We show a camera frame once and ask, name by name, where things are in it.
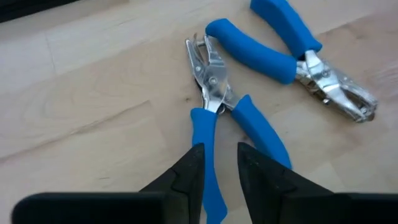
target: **pliers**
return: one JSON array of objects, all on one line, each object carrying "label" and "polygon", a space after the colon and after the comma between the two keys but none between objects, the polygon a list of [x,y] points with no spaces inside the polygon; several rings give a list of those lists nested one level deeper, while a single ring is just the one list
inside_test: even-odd
[{"label": "pliers", "polygon": [[[192,67],[192,74],[202,92],[203,107],[191,110],[193,122],[192,145],[205,145],[205,186],[203,206],[207,223],[220,223],[227,208],[218,187],[214,169],[214,140],[218,113],[225,109],[251,138],[257,150],[291,169],[288,152],[277,133],[254,106],[249,95],[240,98],[228,83],[224,61],[207,35],[203,40],[185,40]],[[199,47],[205,46],[207,61],[203,60]]]},{"label": "pliers", "polygon": [[345,73],[317,56],[322,48],[285,0],[252,0],[250,8],[267,21],[292,56],[263,46],[227,19],[209,23],[206,34],[218,39],[236,60],[283,83],[298,80],[315,98],[358,123],[374,119],[377,99]]}]

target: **black object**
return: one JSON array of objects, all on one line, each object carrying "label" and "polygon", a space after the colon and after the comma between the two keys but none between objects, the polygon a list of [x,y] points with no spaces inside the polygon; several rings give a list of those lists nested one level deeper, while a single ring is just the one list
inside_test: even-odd
[{"label": "black object", "polygon": [[[13,224],[199,223],[203,145],[140,192],[38,194],[19,202]],[[335,194],[285,168],[253,147],[238,144],[239,178],[252,222],[397,223],[397,194]]]},{"label": "black object", "polygon": [[0,0],[0,22],[27,16],[77,0]]},{"label": "black object", "polygon": [[238,145],[238,166],[253,223],[398,221],[397,194],[335,194],[245,143]]},{"label": "black object", "polygon": [[203,144],[137,193],[44,193],[20,201],[13,224],[199,223]]}]

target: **blue handle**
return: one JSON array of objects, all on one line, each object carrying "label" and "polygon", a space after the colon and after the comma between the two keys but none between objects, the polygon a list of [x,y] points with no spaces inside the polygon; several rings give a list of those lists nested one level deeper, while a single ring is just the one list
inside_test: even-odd
[{"label": "blue handle", "polygon": [[207,214],[207,224],[219,224],[228,213],[218,187],[214,170],[214,135],[217,114],[202,108],[191,110],[193,123],[192,146],[205,145],[205,189],[203,191],[203,206]]},{"label": "blue handle", "polygon": [[242,33],[229,20],[218,19],[209,23],[206,33],[217,38],[236,60],[251,69],[283,84],[294,81],[297,65],[293,57],[265,47]]},{"label": "blue handle", "polygon": [[321,50],[322,44],[286,0],[252,0],[250,8],[274,28],[295,58],[308,50]]},{"label": "blue handle", "polygon": [[232,117],[248,134],[257,150],[287,168],[292,168],[284,144],[266,118],[253,105],[249,95],[244,96],[232,110]]}]

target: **light wooden surface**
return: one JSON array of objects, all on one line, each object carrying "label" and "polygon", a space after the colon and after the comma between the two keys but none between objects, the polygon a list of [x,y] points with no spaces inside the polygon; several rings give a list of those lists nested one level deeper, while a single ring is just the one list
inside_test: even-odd
[{"label": "light wooden surface", "polygon": [[[298,173],[334,191],[397,192],[396,0],[291,4],[324,43],[322,56],[380,99],[376,119],[354,124],[298,83],[282,86],[218,48],[235,92],[251,94]],[[171,166],[191,146],[189,112],[201,105],[186,37],[228,17],[286,52],[248,6],[249,0],[80,1],[0,24],[0,223],[27,195],[136,191]],[[221,116],[215,166],[229,208],[225,223],[249,220],[238,141],[249,140]]]}]

